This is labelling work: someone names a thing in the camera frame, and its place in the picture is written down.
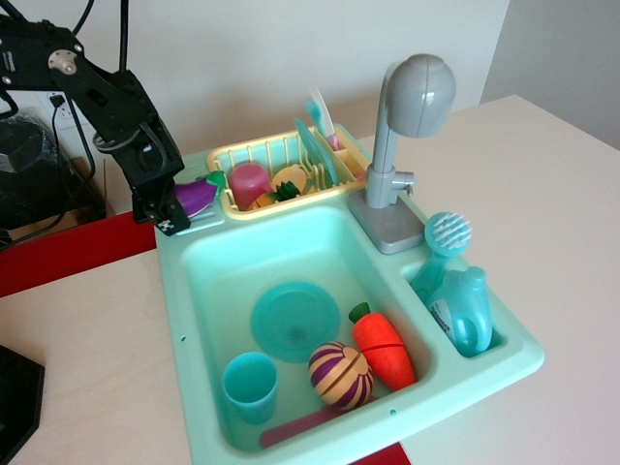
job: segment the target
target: soap bottle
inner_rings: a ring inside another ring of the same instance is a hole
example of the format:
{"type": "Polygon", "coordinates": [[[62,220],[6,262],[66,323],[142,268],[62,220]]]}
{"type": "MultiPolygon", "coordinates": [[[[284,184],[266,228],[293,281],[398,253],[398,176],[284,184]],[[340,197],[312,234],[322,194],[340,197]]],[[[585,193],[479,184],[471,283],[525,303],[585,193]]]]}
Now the soap bottle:
{"type": "Polygon", "coordinates": [[[426,300],[426,308],[462,356],[473,357],[488,349],[493,323],[482,268],[447,271],[426,300]]]}

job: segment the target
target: orange carrot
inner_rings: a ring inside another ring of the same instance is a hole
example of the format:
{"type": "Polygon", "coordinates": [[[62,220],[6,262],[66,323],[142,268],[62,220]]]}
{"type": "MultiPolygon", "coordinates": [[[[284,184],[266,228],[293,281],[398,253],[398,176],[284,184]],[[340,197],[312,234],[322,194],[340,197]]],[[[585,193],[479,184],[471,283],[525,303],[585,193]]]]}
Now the orange carrot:
{"type": "Polygon", "coordinates": [[[370,313],[368,304],[362,302],[349,313],[349,319],[355,324],[357,346],[388,388],[399,390],[416,382],[403,341],[386,317],[370,313]]]}

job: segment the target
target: teal plate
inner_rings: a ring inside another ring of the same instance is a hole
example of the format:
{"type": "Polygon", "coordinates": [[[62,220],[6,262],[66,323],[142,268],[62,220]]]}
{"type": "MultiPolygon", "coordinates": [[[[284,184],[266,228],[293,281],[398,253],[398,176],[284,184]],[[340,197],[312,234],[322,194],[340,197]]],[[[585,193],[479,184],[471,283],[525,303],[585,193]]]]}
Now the teal plate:
{"type": "Polygon", "coordinates": [[[331,295],[319,286],[292,281],[259,298],[251,325],[252,335],[266,353],[302,363],[318,346],[336,337],[340,312],[331,295]]]}

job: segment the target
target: white wall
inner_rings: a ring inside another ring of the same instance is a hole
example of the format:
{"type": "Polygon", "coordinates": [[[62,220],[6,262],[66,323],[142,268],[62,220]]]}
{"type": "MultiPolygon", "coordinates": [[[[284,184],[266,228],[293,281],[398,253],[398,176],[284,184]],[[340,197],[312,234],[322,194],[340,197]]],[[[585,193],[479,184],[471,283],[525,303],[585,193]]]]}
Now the white wall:
{"type": "Polygon", "coordinates": [[[620,149],[620,2],[511,0],[482,101],[518,94],[620,149]]]}
{"type": "MultiPolygon", "coordinates": [[[[374,132],[385,69],[414,53],[438,54],[452,67],[454,109],[477,105],[508,3],[134,0],[129,69],[183,154],[291,130],[294,116],[305,117],[311,83],[321,89],[333,119],[363,137],[374,132]]],[[[86,0],[13,4],[29,20],[73,28],[86,0]]],[[[109,71],[118,66],[118,5],[96,0],[78,35],[86,56],[109,71]]],[[[36,105],[28,95],[17,98],[36,105]]],[[[76,137],[63,131],[65,144],[76,145],[76,137]]],[[[130,208],[119,206],[128,199],[122,184],[108,186],[112,196],[122,191],[113,201],[117,211],[130,208]]]]}

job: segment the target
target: pink cup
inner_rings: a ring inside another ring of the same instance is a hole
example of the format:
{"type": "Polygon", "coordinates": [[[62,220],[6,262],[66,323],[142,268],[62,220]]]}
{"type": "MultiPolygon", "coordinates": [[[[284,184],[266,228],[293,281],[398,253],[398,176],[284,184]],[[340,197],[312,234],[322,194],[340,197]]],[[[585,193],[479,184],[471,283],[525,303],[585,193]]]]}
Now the pink cup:
{"type": "Polygon", "coordinates": [[[244,163],[232,170],[229,184],[239,210],[248,206],[265,192],[272,192],[269,173],[258,163],[244,163]]]}

